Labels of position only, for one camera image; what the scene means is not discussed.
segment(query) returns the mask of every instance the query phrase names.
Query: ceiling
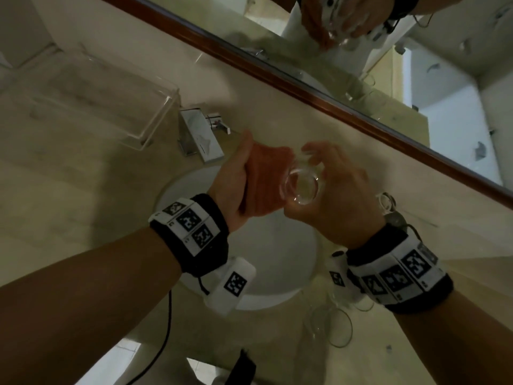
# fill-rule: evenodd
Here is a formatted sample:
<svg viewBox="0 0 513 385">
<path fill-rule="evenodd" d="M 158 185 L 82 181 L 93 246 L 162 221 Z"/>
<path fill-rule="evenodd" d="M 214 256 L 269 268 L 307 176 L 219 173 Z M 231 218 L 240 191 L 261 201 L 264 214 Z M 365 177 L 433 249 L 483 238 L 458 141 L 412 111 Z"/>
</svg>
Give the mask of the ceiling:
<svg viewBox="0 0 513 385">
<path fill-rule="evenodd" d="M 513 56 L 513 9 L 495 29 L 487 24 L 500 7 L 510 2 L 513 0 L 463 0 L 437 12 L 428 28 L 416 25 L 409 36 L 479 77 L 495 64 Z M 460 44 L 467 38 L 471 39 L 470 54 L 460 50 Z"/>
</svg>

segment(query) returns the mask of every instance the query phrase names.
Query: vessel sink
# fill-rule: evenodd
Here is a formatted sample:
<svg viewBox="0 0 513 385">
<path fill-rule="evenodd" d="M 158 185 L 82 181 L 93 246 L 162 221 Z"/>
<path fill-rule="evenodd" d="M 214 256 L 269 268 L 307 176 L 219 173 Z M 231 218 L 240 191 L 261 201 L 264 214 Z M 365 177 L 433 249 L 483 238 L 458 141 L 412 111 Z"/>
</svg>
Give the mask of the vessel sink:
<svg viewBox="0 0 513 385">
<path fill-rule="evenodd" d="M 205 193 L 220 166 L 204 167 L 176 179 L 162 193 L 156 210 L 162 210 L 180 197 Z M 278 210 L 264 217 L 251 218 L 228 237 L 228 264 L 243 257 L 256 268 L 256 278 L 237 305 L 238 310 L 260 310 L 278 305 L 309 283 L 316 264 L 317 238 L 310 226 L 285 217 Z M 202 277 L 211 290 L 228 264 Z M 180 281 L 204 296 L 198 280 L 183 274 Z"/>
</svg>

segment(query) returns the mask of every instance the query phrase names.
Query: mirror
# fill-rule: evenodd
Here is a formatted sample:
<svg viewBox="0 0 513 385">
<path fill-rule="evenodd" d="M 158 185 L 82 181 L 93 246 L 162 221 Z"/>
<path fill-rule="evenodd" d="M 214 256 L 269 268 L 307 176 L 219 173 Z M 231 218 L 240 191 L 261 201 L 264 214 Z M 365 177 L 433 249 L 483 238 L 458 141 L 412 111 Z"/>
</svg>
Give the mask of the mirror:
<svg viewBox="0 0 513 385">
<path fill-rule="evenodd" d="M 147 1 L 513 189 L 513 0 Z"/>
</svg>

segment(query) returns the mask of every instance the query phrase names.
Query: chrome faucet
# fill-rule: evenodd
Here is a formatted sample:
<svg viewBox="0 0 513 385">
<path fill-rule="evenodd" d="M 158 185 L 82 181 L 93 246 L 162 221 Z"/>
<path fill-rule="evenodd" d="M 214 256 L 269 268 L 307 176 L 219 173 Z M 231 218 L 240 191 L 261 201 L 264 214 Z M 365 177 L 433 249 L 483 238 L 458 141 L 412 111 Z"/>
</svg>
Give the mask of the chrome faucet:
<svg viewBox="0 0 513 385">
<path fill-rule="evenodd" d="M 201 109 L 183 109 L 178 117 L 178 144 L 185 156 L 200 153 L 204 163 L 224 157 L 223 150 L 215 138 L 215 130 L 230 135 L 230 127 L 223 123 L 218 113 L 203 115 Z"/>
</svg>

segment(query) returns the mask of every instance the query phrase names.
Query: faucet handle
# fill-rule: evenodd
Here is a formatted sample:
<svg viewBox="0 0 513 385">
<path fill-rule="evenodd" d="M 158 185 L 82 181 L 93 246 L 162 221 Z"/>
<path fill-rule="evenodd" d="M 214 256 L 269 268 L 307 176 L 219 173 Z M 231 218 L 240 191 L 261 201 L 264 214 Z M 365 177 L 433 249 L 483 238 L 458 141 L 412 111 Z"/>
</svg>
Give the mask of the faucet handle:
<svg viewBox="0 0 513 385">
<path fill-rule="evenodd" d="M 210 123 L 210 127 L 212 128 L 212 131 L 216 130 L 223 130 L 228 135 L 231 134 L 231 129 L 226 124 L 223 123 L 223 119 L 221 118 L 221 115 L 218 113 L 211 113 L 207 116 L 207 120 Z"/>
</svg>

